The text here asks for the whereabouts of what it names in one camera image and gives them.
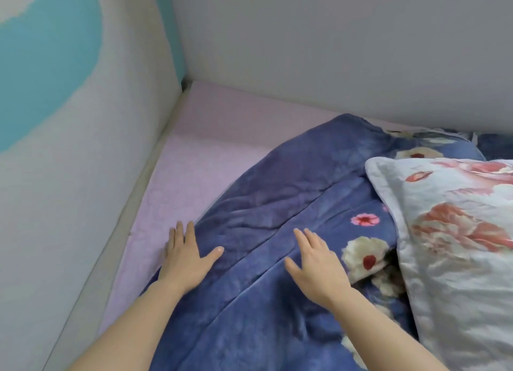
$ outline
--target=person's left hand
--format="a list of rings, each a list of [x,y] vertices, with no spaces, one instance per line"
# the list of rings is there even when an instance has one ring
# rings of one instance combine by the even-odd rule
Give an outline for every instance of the person's left hand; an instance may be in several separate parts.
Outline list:
[[[200,258],[194,224],[187,224],[184,241],[184,227],[182,222],[178,221],[176,229],[169,230],[169,241],[165,249],[166,259],[158,275],[158,282],[175,287],[183,295],[201,283],[223,251],[223,247],[216,247],[206,257]]]

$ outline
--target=floral blanket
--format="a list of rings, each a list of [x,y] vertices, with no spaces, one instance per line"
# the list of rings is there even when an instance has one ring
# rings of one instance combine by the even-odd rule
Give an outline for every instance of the floral blanket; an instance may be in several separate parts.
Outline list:
[[[353,115],[285,142],[197,223],[200,253],[218,245],[225,252],[177,305],[151,370],[365,368],[333,316],[286,273],[285,256],[300,262],[294,228],[319,234],[354,286],[416,336],[394,254],[395,225],[365,174],[373,157],[483,159],[464,138],[387,133]]]

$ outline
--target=white pillowcase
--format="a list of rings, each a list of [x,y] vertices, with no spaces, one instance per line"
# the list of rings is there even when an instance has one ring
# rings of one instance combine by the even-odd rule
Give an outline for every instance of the white pillowcase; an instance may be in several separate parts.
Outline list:
[[[373,158],[420,341],[452,371],[513,370],[511,161]]]

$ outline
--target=hand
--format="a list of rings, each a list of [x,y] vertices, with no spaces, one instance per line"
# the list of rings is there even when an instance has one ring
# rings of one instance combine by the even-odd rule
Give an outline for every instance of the hand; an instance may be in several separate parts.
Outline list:
[[[182,222],[178,221],[176,229],[169,230],[169,241],[165,249],[166,259],[158,275],[158,282],[171,284],[184,295],[201,283],[223,251],[223,247],[216,247],[206,257],[200,258],[194,224],[187,224],[184,242],[184,227]]]
[[[333,312],[337,300],[351,290],[346,271],[337,254],[316,233],[294,229],[294,234],[303,269],[289,257],[285,258],[285,269],[310,301]]]

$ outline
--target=white wall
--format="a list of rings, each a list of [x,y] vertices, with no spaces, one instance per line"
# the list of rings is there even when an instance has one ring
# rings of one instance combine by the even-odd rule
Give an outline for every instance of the white wall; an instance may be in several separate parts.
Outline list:
[[[2,370],[43,368],[181,92],[155,0],[99,1],[92,75],[0,153]]]
[[[511,0],[173,0],[188,75],[368,117],[513,132]]]

